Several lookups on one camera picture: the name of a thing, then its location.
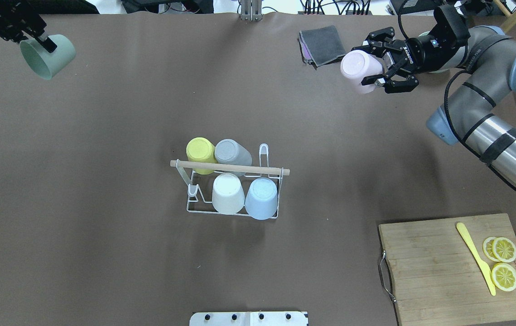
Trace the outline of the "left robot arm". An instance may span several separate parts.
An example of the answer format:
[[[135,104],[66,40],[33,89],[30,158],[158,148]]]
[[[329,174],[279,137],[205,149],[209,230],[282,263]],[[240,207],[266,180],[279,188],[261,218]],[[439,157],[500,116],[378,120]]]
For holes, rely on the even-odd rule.
[[[0,37],[5,41],[20,43],[35,39],[53,53],[56,43],[46,34],[46,22],[27,0],[0,0]]]

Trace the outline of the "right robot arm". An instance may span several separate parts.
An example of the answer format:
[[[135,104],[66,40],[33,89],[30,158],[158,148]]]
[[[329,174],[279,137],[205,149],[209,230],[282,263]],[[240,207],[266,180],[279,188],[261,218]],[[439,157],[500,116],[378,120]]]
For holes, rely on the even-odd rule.
[[[403,93],[419,85],[416,74],[459,68],[469,77],[444,102],[427,125],[452,145],[461,143],[488,169],[516,191],[516,127],[492,113],[516,92],[516,41],[494,25],[467,27],[454,6],[434,9],[436,25],[426,35],[395,38],[388,27],[368,34],[357,50],[386,61],[386,71],[365,73],[362,85]]]

